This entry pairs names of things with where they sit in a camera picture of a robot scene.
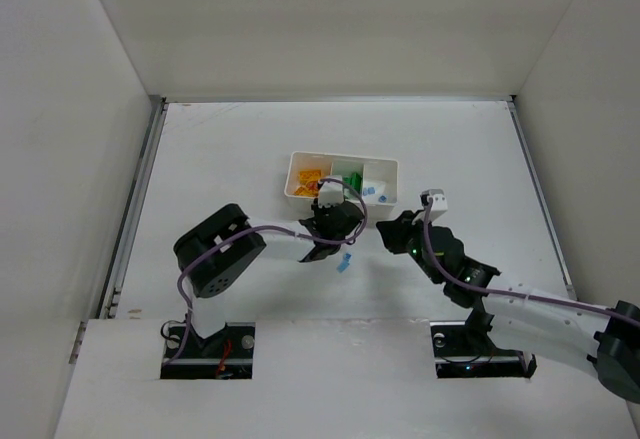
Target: white container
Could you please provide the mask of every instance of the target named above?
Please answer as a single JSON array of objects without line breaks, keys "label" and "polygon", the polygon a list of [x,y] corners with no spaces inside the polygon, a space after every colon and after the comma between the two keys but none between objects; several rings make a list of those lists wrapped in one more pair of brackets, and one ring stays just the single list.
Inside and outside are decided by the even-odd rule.
[{"label": "white container", "polygon": [[[308,169],[320,169],[323,176],[350,176],[357,172],[362,176],[362,189],[375,188],[374,194],[363,195],[370,219],[388,219],[398,202],[398,161],[375,157],[346,156],[341,154],[323,154],[296,151],[291,154],[287,183],[284,195],[289,204],[300,212],[311,212],[313,197],[296,196],[293,193],[300,187],[298,173]],[[386,197],[380,202],[380,196]],[[355,198],[350,202],[360,204]]]}]

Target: small blue block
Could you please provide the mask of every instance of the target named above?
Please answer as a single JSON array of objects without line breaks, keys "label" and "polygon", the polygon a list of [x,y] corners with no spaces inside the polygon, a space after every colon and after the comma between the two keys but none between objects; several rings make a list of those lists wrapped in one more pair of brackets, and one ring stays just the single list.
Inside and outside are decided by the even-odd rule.
[{"label": "small blue block", "polygon": [[337,267],[337,270],[340,274],[342,274],[347,269],[347,267],[349,267],[349,263],[347,261],[342,261]]}]

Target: white table surface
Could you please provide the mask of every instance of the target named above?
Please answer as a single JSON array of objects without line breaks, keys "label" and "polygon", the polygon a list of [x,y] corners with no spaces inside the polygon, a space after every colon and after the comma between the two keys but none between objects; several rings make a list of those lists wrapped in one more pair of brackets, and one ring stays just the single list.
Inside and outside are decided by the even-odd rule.
[{"label": "white table surface", "polygon": [[[417,209],[424,189],[442,188],[450,210],[438,223],[468,255],[503,272],[492,286],[511,278],[566,293],[504,102],[172,104],[118,317],[183,316],[173,244],[225,204],[262,219],[300,219],[283,194],[295,150],[397,159],[393,217]],[[350,252],[342,274],[336,258],[259,257],[224,293],[228,319],[466,317],[411,259],[388,253],[373,224]]]},{"label": "white table surface", "polygon": [[89,323],[56,439],[636,437],[622,399],[562,364],[437,379],[424,320],[260,320],[244,381],[158,380],[161,323]]},{"label": "white table surface", "polygon": [[531,381],[438,380],[428,322],[468,311],[373,228],[343,274],[259,257],[225,292],[230,320],[256,319],[252,380],[158,380],[160,324],[184,314],[174,242],[228,202],[298,218],[283,196],[294,150],[399,160],[395,214],[443,188],[439,222],[503,271],[492,286],[565,294],[503,102],[172,105],[118,319],[89,324],[57,439],[635,437],[623,400],[543,358]]}]

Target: purple cable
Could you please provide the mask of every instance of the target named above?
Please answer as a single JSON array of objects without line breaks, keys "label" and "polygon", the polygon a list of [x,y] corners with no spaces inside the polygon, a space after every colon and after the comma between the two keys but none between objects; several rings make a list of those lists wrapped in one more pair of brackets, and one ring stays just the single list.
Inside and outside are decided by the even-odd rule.
[{"label": "purple cable", "polygon": [[600,314],[600,315],[603,315],[603,316],[611,317],[613,319],[618,319],[619,321],[626,322],[627,324],[640,329],[640,321],[636,321],[635,319],[632,319],[630,317],[623,316],[622,314],[620,314],[620,313],[618,313],[616,311],[612,311],[610,309],[601,309],[599,307],[592,306],[590,304],[585,304],[583,302],[571,302],[571,301],[565,301],[565,300],[562,300],[562,299],[556,299],[556,298],[553,298],[553,297],[536,296],[536,295],[533,295],[533,294],[532,295],[528,295],[528,294],[523,294],[521,292],[505,291],[505,290],[502,290],[502,289],[490,289],[488,287],[474,286],[472,284],[467,284],[466,282],[461,281],[460,279],[452,276],[440,264],[440,261],[438,261],[438,258],[436,257],[435,253],[433,252],[433,246],[431,244],[431,238],[429,237],[429,227],[428,227],[428,223],[430,222],[429,221],[429,216],[431,214],[431,208],[432,207],[433,207],[433,199],[429,198],[429,204],[424,208],[424,210],[425,210],[425,214],[424,214],[425,215],[425,224],[424,224],[424,227],[423,227],[424,243],[425,243],[425,246],[427,247],[427,253],[429,254],[429,259],[431,259],[431,262],[434,264],[436,269],[438,269],[440,274],[442,274],[447,281],[452,282],[456,286],[460,286],[463,289],[466,289],[468,291],[477,292],[477,293],[480,293],[480,294],[495,294],[497,296],[515,297],[517,299],[525,299],[525,300],[529,300],[529,301],[542,302],[542,303],[545,303],[545,304],[554,304],[556,306],[564,306],[564,307],[569,307],[569,308],[572,308],[572,309],[579,309],[579,310],[582,310],[582,311],[593,312],[595,314]]},{"label": "purple cable", "polygon": [[330,177],[326,177],[326,178],[320,179],[320,181],[318,181],[319,184],[322,184],[323,182],[335,182],[336,184],[342,184],[343,187],[346,187],[347,189],[349,189],[349,191],[356,197],[356,199],[358,199],[358,201],[360,201],[360,204],[362,205],[362,213],[364,214],[364,218],[362,220],[362,223],[360,224],[360,227],[356,230],[356,232],[353,233],[353,236],[347,237],[347,238],[339,240],[339,241],[334,241],[334,240],[331,240],[331,239],[323,239],[322,237],[315,237],[315,236],[312,236],[310,234],[298,234],[297,232],[292,231],[291,229],[287,229],[286,227],[265,225],[265,226],[251,227],[249,229],[245,229],[244,231],[240,231],[239,233],[234,234],[231,237],[228,237],[227,239],[222,241],[220,244],[216,244],[215,246],[213,246],[208,251],[202,253],[191,264],[189,264],[187,267],[185,267],[184,270],[182,271],[182,273],[180,274],[180,276],[178,277],[178,284],[177,284],[178,285],[178,292],[180,293],[180,295],[184,299],[184,302],[187,304],[187,314],[185,316],[185,333],[183,334],[182,340],[180,341],[180,347],[178,347],[178,350],[173,355],[173,357],[171,357],[169,360],[165,361],[164,364],[162,364],[163,367],[171,364],[173,361],[175,361],[176,359],[178,359],[182,355],[182,353],[184,352],[184,348],[187,345],[187,337],[189,335],[188,331],[191,330],[191,319],[192,319],[192,314],[193,314],[193,302],[191,301],[191,298],[187,295],[187,293],[184,291],[184,288],[183,288],[184,280],[189,276],[189,274],[191,274],[191,272],[193,272],[193,270],[196,267],[198,267],[204,261],[209,259],[216,252],[218,252],[220,249],[222,249],[223,247],[225,247],[225,246],[237,241],[241,237],[247,236],[247,235],[249,235],[251,233],[254,233],[254,232],[261,232],[261,231],[279,232],[279,233],[286,234],[286,235],[289,235],[289,236],[299,237],[300,239],[306,239],[306,240],[309,240],[309,241],[314,241],[314,242],[317,242],[317,243],[320,243],[320,244],[328,244],[330,246],[341,246],[343,244],[353,244],[355,242],[355,240],[358,238],[358,236],[360,236],[360,234],[362,234],[364,232],[365,227],[367,227],[367,221],[369,220],[369,213],[367,211],[367,205],[365,204],[364,199],[362,199],[362,196],[358,193],[358,191],[356,191],[349,184],[340,181],[339,179],[333,179],[333,178],[330,178]]},{"label": "purple cable", "polygon": [[527,372],[527,361],[524,358],[524,353],[521,351],[516,351],[516,355],[518,356],[518,359],[520,359],[520,365],[522,366],[522,370]]}]

